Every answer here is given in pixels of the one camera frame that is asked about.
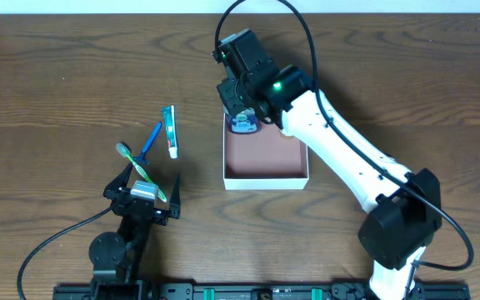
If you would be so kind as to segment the green toothpaste tube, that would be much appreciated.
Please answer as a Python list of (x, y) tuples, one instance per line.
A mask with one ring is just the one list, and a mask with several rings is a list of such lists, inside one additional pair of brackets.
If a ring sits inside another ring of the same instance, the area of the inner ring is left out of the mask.
[(162, 108), (162, 116), (168, 142), (168, 151), (171, 159), (178, 158), (178, 140), (175, 112), (176, 108), (174, 106)]

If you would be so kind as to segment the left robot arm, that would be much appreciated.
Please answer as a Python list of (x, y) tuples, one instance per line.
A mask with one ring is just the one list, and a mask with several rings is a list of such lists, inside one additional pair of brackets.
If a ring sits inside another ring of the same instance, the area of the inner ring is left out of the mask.
[(105, 188), (103, 196), (111, 210), (122, 218), (115, 232), (104, 232), (91, 242), (88, 255), (93, 264), (92, 300), (154, 299), (156, 287), (138, 277), (139, 264), (148, 243), (151, 227), (165, 226), (181, 215), (180, 178), (177, 177), (167, 207), (159, 208), (158, 188), (136, 181), (128, 187), (133, 165), (128, 164)]

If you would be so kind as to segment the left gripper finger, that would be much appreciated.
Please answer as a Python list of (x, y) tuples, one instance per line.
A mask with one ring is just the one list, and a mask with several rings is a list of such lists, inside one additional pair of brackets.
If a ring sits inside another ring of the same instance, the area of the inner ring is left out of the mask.
[(171, 197), (170, 197), (170, 206), (171, 207), (180, 207), (181, 200), (180, 200), (180, 178), (181, 175), (178, 174), (176, 176), (176, 180), (172, 189)]
[(104, 189), (105, 193), (116, 192), (125, 188), (128, 184), (133, 165), (129, 163)]

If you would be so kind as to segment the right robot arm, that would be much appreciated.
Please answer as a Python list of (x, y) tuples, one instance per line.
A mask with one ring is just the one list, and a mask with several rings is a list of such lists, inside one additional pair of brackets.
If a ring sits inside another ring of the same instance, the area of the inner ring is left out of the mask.
[(440, 184), (427, 169), (412, 173), (383, 154), (329, 103), (315, 78), (274, 62), (226, 63), (217, 90), (227, 113), (253, 109), (265, 123), (311, 148), (347, 185), (367, 218), (358, 238), (373, 258), (368, 287), (379, 299), (402, 299), (419, 258), (442, 225)]

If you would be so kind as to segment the blue disposable razor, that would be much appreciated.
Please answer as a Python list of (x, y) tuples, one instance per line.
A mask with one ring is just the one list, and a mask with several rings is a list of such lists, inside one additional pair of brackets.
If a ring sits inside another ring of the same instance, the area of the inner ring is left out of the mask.
[(162, 122), (158, 122), (156, 124), (156, 126), (154, 127), (154, 129), (152, 130), (150, 136), (148, 137), (147, 141), (145, 142), (143, 148), (142, 148), (142, 151), (140, 152), (139, 155), (137, 156), (134, 156), (133, 159), (137, 162), (137, 163), (141, 163), (141, 164), (145, 164), (145, 165), (148, 165), (150, 162), (146, 159), (146, 156), (149, 152), (149, 150), (151, 149), (154, 141), (156, 140), (158, 134), (160, 133), (161, 129), (162, 129), (162, 126), (163, 126), (163, 123)]

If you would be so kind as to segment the green and white toothbrush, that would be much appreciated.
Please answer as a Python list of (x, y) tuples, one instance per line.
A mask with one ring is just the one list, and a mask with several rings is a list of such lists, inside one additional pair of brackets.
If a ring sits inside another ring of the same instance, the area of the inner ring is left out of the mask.
[[(126, 158), (132, 165), (133, 167), (135, 168), (135, 170), (137, 171), (137, 173), (143, 178), (143, 181), (144, 182), (148, 182), (148, 183), (154, 183), (151, 178), (148, 176), (148, 174), (146, 173), (146, 171), (143, 169), (142, 166), (140, 166), (134, 159), (133, 159), (133, 156), (131, 155), (131, 152), (129, 151), (128, 147), (125, 146), (123, 143), (119, 142), (116, 144), (116, 150), (118, 151), (118, 153)], [(158, 199), (160, 201), (162, 201), (163, 203), (165, 203), (167, 201), (167, 198), (166, 198), (166, 195), (164, 194), (164, 192), (162, 191), (162, 189), (157, 185), (157, 188), (158, 188)]]

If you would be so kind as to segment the blue bottle with clear cap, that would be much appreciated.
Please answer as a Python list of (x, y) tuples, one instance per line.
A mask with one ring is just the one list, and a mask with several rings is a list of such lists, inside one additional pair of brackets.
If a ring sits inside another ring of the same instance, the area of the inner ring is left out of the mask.
[(262, 129), (262, 125), (252, 108), (245, 109), (237, 115), (226, 113), (225, 117), (228, 130), (234, 134), (253, 134)]

